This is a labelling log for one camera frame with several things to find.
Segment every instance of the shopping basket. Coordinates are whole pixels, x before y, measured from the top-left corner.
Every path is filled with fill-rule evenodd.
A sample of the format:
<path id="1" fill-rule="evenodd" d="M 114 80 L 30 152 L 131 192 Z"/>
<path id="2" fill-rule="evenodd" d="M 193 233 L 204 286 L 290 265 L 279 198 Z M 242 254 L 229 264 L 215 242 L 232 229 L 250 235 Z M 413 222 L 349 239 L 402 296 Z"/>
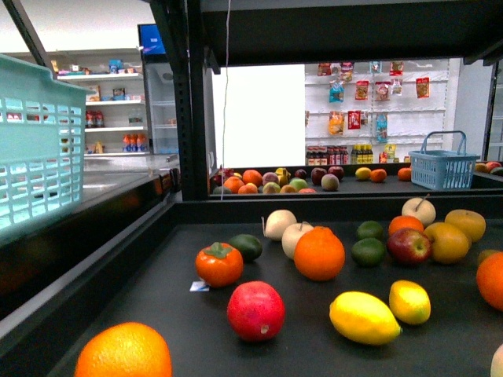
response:
<path id="1" fill-rule="evenodd" d="M 457 152 L 428 151 L 428 138 L 433 134 L 461 134 Z M 432 190 L 469 189 L 472 187 L 475 162 L 480 157 L 466 153 L 466 134 L 463 131 L 435 131 L 423 141 L 420 151 L 409 152 L 412 183 Z"/>
<path id="2" fill-rule="evenodd" d="M 85 106 L 84 88 L 0 55 L 0 244 L 80 203 Z"/>

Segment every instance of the display refrigerator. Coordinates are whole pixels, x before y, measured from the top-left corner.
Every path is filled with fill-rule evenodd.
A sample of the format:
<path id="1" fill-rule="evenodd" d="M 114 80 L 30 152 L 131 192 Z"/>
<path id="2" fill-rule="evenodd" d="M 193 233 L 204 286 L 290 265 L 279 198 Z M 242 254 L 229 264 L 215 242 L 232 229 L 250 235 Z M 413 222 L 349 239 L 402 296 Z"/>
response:
<path id="1" fill-rule="evenodd" d="M 173 71 L 155 24 L 138 25 L 150 147 L 154 154 L 178 157 Z"/>

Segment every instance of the store shelf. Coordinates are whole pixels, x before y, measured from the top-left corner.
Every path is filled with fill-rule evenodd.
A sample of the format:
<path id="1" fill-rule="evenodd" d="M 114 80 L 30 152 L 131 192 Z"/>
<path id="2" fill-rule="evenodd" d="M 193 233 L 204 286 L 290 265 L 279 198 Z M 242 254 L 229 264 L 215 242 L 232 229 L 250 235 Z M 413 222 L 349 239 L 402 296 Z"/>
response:
<path id="1" fill-rule="evenodd" d="M 117 80 L 142 80 L 143 75 L 141 73 L 116 73 L 116 74 L 103 74 L 103 75 L 68 75 L 68 76 L 57 76 L 58 80 L 61 81 L 117 81 Z"/>
<path id="2" fill-rule="evenodd" d="M 125 101 L 95 101 L 86 102 L 86 106 L 121 106 L 129 104 L 145 104 L 143 100 L 125 100 Z"/>
<path id="3" fill-rule="evenodd" d="M 103 127 L 103 128 L 86 128 L 85 132 L 122 132 L 122 131 L 146 131 L 146 126 L 131 126 L 131 127 Z"/>

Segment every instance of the blue plastic basket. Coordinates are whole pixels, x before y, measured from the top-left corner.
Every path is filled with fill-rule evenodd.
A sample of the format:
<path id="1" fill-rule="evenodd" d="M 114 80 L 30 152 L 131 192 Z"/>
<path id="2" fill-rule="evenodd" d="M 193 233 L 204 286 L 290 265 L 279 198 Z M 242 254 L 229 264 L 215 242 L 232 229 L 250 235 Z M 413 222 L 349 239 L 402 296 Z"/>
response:
<path id="1" fill-rule="evenodd" d="M 457 152 L 428 151 L 428 138 L 433 134 L 461 134 Z M 424 139 L 421 150 L 409 152 L 409 155 L 412 183 L 432 190 L 471 188 L 475 162 L 480 157 L 466 153 L 466 134 L 463 131 L 431 132 Z"/>
<path id="2" fill-rule="evenodd" d="M 85 89 L 0 55 L 0 244 L 80 203 L 85 107 Z"/>

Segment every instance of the pomegranate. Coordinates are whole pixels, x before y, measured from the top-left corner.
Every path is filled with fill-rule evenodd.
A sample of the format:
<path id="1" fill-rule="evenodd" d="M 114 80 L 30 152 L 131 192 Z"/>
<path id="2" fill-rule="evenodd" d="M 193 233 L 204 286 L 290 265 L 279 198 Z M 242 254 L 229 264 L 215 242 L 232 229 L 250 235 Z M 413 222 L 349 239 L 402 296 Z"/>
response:
<path id="1" fill-rule="evenodd" d="M 280 332 L 285 322 L 285 304 L 268 283 L 249 281 L 230 296 L 227 318 L 244 341 L 261 342 Z"/>

